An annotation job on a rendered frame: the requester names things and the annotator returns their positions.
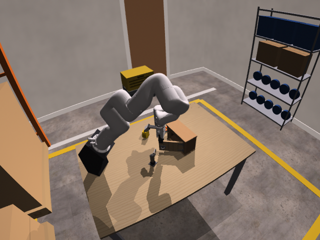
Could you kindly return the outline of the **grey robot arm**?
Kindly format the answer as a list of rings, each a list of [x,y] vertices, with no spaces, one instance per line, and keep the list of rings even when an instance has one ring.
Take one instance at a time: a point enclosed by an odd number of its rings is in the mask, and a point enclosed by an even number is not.
[[[154,124],[146,125],[144,131],[163,127],[176,121],[187,112],[190,104],[183,91],[162,73],[149,76],[131,96],[123,89],[116,91],[100,110],[100,115],[107,123],[99,135],[88,138],[90,145],[98,153],[106,153],[111,144],[130,128],[130,123],[141,115],[156,95],[160,105],[153,108]]]

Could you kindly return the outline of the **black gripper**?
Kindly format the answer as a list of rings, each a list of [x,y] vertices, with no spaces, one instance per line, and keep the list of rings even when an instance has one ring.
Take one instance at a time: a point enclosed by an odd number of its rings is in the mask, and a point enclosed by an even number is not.
[[[157,127],[156,126],[156,137],[158,138],[158,143],[163,144],[165,132],[166,132],[166,126],[165,125],[161,126],[161,127]]]

